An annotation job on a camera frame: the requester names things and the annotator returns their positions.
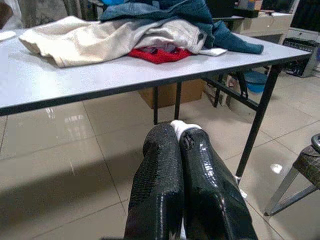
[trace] denim clothing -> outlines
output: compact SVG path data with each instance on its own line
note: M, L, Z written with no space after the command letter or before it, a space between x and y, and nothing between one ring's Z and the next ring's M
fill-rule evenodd
M185 19L207 33L205 46L212 48L214 22L205 0L127 0L124 4L109 6L100 20L123 18L160 20L171 17Z
M253 44L242 40L241 38L232 34L232 32L230 32L230 30L222 21L216 22L214 26L215 29L213 35L215 37L215 46L228 49L229 51L241 53L261 54L263 52L263 45Z
M160 20L176 16L187 20L207 34L204 46L208 49L217 46L230 51L254 54L260 54L264 49L262 45L248 43L233 35L223 22L214 24L205 0L125 0L124 4L109 6L100 20Z

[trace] glossy floor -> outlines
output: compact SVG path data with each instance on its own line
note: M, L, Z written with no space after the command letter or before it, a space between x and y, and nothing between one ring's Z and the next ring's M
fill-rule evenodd
M292 162L320 133L319 101L320 78L280 75L240 184L261 240L320 239L319 191L263 216ZM173 106L159 110L160 121L173 115ZM182 104L180 118L201 125L235 172L253 116L213 108L203 95ZM137 92L0 117L0 239L123 236L152 121ZM308 185L299 176L288 194Z

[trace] white table top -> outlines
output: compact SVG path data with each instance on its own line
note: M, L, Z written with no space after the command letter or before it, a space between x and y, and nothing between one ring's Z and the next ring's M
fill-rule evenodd
M31 54L18 37L0 42L0 116L92 99L177 81L291 62L309 53L259 39L262 54L227 52L195 55L177 62L153 64L124 56L100 64L58 68L53 61Z

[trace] red garment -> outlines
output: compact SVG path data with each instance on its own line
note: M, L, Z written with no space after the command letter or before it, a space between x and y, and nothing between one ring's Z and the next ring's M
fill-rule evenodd
M154 64L176 62L190 55L192 55L191 52L178 47L175 49L174 52L167 52L160 48L156 49L154 52L145 52L137 48L137 49L132 49L132 51L128 53L128 56L130 57L144 59Z

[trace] electronic device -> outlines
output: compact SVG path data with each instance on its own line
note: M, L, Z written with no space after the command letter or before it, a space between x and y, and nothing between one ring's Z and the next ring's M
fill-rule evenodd
M294 49L300 49L311 53L311 57L303 60L296 60L288 63L283 69L287 74L306 78L312 75L313 69L317 63L317 53L320 43L313 40L300 38L286 38L283 45Z

